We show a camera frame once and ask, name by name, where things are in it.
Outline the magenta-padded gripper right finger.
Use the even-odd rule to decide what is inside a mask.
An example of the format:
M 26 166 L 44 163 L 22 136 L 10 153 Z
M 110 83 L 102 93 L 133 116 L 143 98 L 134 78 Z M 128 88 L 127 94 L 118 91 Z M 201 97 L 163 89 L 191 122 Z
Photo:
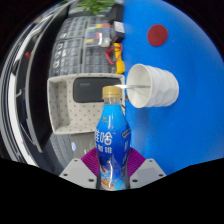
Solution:
M 146 186 L 165 176 L 166 174 L 154 159 L 145 159 L 137 150 L 130 149 L 127 161 L 127 187 L 129 189 Z

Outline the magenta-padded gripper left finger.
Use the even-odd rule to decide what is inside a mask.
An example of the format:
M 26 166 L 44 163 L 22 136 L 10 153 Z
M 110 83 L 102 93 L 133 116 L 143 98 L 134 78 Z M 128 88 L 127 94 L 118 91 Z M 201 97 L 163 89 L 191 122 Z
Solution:
M 82 158 L 72 159 L 60 177 L 84 188 L 98 189 L 100 165 L 96 149 L 90 150 Z

